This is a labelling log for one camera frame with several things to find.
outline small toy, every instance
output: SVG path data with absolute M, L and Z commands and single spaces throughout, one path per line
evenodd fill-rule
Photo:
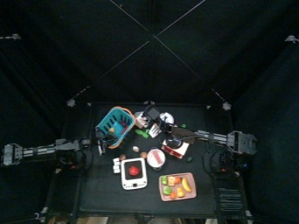
M 186 162 L 187 162 L 187 164 L 189 164 L 191 161 L 193 161 L 193 157 L 187 157 L 187 158 L 186 158 Z
M 139 174 L 139 169 L 133 165 L 130 167 L 129 173 L 131 176 L 137 176 Z
M 167 176 L 162 176 L 163 185 L 167 185 Z
M 142 131 L 141 129 L 137 129 L 137 130 L 135 130 L 135 133 L 137 133 L 139 136 L 143 136 L 143 138 L 149 138 L 149 134 L 147 134 L 145 131 Z
M 134 152 L 139 152 L 139 148 L 134 146 Z
M 165 153 L 158 148 L 153 148 L 147 154 L 147 163 L 154 167 L 157 171 L 163 168 L 165 160 Z
M 167 185 L 165 188 L 163 188 L 163 194 L 165 195 L 170 195 L 173 193 L 173 188 Z
M 185 190 L 183 190 L 182 187 L 178 187 L 177 188 L 177 195 L 178 195 L 179 198 L 183 198 L 185 197 L 186 193 L 185 193 Z
M 141 158 L 147 158 L 147 153 L 145 151 L 141 153 Z
M 117 132 L 115 128 L 113 127 L 113 128 L 109 130 L 109 132 L 110 132 L 111 134 L 115 134 L 115 132 Z
M 119 121 L 119 123 L 122 124 L 123 127 L 127 126 L 127 122 L 126 121 Z
M 127 159 L 127 155 L 126 154 L 122 154 L 121 157 L 119 157 L 119 160 L 123 161 L 126 159 Z
M 119 158 L 114 158 L 114 173 L 121 173 L 121 162 L 119 162 Z
M 193 191 L 187 178 L 182 178 L 182 187 L 189 193 Z
M 179 149 L 174 149 L 170 146 L 166 145 L 166 141 L 163 141 L 163 147 L 162 149 L 170 153 L 170 155 L 178 157 L 178 158 L 183 158 L 186 151 L 189 149 L 190 144 L 183 142 L 182 147 Z

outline plastic basket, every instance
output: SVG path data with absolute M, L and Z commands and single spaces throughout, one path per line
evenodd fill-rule
M 109 146 L 110 149 L 115 149 L 121 145 L 127 132 L 133 129 L 135 123 L 135 116 L 127 108 L 114 107 L 109 111 L 107 116 L 98 125 L 98 128 L 105 134 L 107 134 L 114 128 L 117 142 Z

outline red object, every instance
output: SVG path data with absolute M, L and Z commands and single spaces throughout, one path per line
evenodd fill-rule
M 158 164 L 161 165 L 163 163 L 163 160 L 161 159 L 159 153 L 157 151 L 154 151 L 154 157 L 155 157 Z
M 135 166 L 131 166 L 129 173 L 130 173 L 130 175 L 135 176 L 139 174 L 139 169 Z
M 126 121 L 121 121 L 121 124 L 122 124 L 123 127 L 127 126 L 127 122 Z
M 125 135 L 125 133 L 127 132 L 127 128 L 129 128 L 129 127 L 125 127 L 125 128 L 123 128 L 122 133 L 121 133 L 122 135 Z
M 175 151 L 171 147 L 163 146 L 163 150 L 167 151 L 173 156 L 183 158 L 183 155 L 178 151 Z

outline green fruit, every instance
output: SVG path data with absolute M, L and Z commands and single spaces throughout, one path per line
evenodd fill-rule
M 165 189 L 163 189 L 163 194 L 166 195 L 170 195 L 173 192 L 173 188 L 170 186 L 167 186 Z
M 165 185 L 167 185 L 167 177 L 166 176 L 162 176 L 162 182 Z

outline black tent wall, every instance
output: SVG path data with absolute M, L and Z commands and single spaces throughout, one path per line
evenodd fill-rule
M 298 33 L 298 6 L 296 0 L 2 1 L 0 37 L 23 39 L 0 39 L 0 146 L 53 143 L 74 96 L 211 105 L 222 103 L 217 91 L 233 104 L 237 130 L 259 139 L 247 175 L 253 213 L 265 223 L 297 223 L 299 51 L 285 39 Z M 0 174 L 2 218 L 39 212 L 51 166 L 22 164 Z

